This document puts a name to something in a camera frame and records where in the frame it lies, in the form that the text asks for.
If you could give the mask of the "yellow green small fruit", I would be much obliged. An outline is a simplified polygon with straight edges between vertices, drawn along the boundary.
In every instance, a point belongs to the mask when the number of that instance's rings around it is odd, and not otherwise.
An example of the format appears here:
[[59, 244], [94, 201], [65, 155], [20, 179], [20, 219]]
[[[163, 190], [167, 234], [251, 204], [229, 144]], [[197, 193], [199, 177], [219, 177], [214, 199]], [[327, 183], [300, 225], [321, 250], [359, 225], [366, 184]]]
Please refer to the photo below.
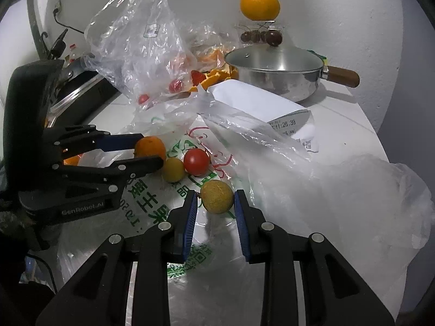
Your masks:
[[184, 164], [178, 158], [167, 158], [161, 170], [163, 179], [168, 183], [181, 181], [185, 173]]

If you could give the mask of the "green yellow jujube fruit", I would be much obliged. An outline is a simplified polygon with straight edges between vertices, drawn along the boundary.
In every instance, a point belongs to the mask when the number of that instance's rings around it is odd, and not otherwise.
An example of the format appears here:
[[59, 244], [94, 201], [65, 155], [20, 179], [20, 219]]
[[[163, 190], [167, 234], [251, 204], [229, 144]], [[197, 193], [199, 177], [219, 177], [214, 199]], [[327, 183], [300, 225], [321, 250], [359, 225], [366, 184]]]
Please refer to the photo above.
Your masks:
[[211, 214], [224, 214], [234, 203], [234, 193], [230, 186], [220, 180], [210, 180], [202, 185], [201, 201]]

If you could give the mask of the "red cherry tomato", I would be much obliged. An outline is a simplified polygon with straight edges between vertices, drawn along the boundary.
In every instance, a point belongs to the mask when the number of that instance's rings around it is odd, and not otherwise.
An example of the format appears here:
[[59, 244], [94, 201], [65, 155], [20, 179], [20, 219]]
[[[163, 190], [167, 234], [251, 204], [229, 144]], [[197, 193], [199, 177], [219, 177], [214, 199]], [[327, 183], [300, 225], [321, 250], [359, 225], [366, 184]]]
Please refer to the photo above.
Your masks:
[[210, 158], [204, 150], [194, 148], [185, 153], [183, 162], [184, 168], [189, 174], [202, 176], [209, 168]]

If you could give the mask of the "induction cooktop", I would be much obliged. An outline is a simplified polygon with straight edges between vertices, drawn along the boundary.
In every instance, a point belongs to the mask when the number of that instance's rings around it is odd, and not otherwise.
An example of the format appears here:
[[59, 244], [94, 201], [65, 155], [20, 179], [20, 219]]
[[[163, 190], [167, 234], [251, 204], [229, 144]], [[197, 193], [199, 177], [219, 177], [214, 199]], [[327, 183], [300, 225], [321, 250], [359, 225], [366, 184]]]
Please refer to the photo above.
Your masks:
[[94, 71], [68, 71], [50, 93], [45, 126], [87, 124], [119, 95], [106, 78]]

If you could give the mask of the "black frying pan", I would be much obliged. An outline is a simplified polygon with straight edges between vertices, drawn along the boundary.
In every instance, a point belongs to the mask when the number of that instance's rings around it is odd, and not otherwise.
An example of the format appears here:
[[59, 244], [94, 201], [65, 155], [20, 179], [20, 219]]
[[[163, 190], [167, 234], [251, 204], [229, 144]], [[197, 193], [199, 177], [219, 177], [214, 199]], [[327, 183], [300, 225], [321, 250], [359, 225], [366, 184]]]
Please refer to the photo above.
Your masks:
[[72, 61], [67, 67], [63, 68], [58, 78], [59, 84], [78, 81], [81, 85], [97, 75], [96, 71], [90, 71], [86, 68], [85, 61], [82, 57]]

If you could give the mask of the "red cap sauce bottle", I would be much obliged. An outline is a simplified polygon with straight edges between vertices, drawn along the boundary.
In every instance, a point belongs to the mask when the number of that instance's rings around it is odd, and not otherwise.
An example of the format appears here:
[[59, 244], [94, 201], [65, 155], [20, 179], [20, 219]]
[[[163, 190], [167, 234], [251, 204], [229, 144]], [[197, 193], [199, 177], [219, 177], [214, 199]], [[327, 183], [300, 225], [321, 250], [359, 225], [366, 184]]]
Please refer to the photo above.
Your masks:
[[69, 48], [69, 62], [74, 62], [77, 59], [77, 45], [73, 43]]

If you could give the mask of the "printed white plastic bag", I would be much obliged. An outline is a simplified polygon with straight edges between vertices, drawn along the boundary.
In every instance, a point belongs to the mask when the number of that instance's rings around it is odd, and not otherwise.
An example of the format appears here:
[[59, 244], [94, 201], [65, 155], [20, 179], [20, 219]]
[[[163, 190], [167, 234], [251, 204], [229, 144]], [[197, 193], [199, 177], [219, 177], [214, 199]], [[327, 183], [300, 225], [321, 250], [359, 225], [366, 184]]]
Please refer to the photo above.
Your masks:
[[[427, 242], [434, 222], [431, 192], [408, 166], [359, 155], [337, 165], [316, 162], [294, 140], [269, 125], [199, 95], [129, 113], [110, 106], [101, 130], [142, 133], [163, 140], [171, 157], [193, 147], [212, 156], [202, 177], [168, 184], [159, 174], [132, 179], [121, 208], [65, 224], [58, 243], [63, 279], [69, 279], [112, 233], [136, 236], [167, 218], [189, 189], [222, 180], [243, 189], [265, 218], [298, 236], [324, 234], [396, 316], [406, 269]], [[233, 212], [199, 208], [185, 264], [168, 266], [173, 325], [257, 325], [262, 272], [245, 262]]]

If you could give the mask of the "clear crumpled plastic bag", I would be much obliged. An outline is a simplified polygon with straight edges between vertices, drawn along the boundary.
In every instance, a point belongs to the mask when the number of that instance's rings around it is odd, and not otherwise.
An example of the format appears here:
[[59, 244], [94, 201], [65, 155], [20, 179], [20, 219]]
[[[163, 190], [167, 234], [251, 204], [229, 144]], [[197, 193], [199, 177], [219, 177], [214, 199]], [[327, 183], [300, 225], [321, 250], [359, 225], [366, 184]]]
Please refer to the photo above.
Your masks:
[[140, 108], [190, 93], [197, 56], [239, 47], [232, 27], [175, 17], [168, 0], [111, 0], [85, 30], [86, 68]]

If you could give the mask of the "white paper receipt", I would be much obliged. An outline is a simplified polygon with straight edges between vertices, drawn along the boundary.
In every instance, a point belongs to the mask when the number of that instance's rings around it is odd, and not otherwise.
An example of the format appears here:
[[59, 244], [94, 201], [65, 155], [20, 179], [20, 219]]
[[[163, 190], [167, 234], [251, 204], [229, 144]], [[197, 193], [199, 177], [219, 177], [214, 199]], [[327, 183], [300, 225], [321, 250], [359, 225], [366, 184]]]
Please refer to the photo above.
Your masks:
[[310, 110], [262, 88], [225, 80], [208, 88], [213, 97], [263, 121], [282, 136], [293, 138], [309, 151], [319, 151], [316, 126]]

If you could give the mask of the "orange peel pile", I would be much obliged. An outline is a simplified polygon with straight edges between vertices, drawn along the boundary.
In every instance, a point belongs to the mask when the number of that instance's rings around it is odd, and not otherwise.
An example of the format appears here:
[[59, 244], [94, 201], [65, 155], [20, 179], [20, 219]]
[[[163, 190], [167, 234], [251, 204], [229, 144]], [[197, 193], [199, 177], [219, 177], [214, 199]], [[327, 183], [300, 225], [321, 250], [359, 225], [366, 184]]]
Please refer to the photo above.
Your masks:
[[191, 71], [192, 87], [189, 92], [197, 92], [199, 87], [207, 90], [225, 80], [239, 80], [238, 70], [224, 60], [222, 48], [201, 52], [196, 58], [197, 68]]

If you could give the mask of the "yellow green sponge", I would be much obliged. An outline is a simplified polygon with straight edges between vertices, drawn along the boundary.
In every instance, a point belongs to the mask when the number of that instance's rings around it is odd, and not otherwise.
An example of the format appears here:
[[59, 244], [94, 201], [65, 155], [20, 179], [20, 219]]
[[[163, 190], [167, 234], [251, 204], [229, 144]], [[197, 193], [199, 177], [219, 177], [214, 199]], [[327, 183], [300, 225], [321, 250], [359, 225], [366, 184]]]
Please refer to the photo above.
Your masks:
[[322, 62], [324, 63], [324, 65], [328, 65], [328, 59], [326, 56], [320, 55], [320, 54], [316, 53], [314, 50], [308, 49], [307, 51], [313, 55], [316, 55], [316, 57], [319, 57], [322, 60]]

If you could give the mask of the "clear box of chestnuts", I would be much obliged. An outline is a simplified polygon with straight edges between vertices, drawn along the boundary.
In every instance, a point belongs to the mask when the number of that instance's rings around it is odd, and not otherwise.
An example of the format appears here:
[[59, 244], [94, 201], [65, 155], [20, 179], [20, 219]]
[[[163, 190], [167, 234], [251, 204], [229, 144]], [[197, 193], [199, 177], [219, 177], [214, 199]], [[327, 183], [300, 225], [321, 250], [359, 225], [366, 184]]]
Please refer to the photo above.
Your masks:
[[277, 20], [241, 21], [235, 25], [242, 45], [267, 44], [277, 47], [283, 43], [285, 27]]

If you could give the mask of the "large orange on box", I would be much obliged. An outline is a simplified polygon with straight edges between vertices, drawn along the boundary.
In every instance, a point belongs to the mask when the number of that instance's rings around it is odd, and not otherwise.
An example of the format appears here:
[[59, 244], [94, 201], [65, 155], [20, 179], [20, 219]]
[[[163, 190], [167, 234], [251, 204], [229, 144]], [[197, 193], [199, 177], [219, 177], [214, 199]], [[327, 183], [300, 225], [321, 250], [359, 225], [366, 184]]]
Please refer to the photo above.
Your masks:
[[280, 12], [279, 0], [240, 0], [240, 11], [252, 21], [271, 21]]

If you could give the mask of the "white wall socket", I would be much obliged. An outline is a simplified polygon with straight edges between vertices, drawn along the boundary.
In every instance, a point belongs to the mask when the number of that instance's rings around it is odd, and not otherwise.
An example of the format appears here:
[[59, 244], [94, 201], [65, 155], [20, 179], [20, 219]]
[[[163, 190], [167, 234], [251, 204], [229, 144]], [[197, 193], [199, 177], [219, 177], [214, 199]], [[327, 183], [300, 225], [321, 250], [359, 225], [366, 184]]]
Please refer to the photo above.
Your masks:
[[55, 8], [53, 9], [53, 13], [54, 14], [60, 13], [61, 10], [62, 10], [62, 2], [58, 0], [55, 4]]

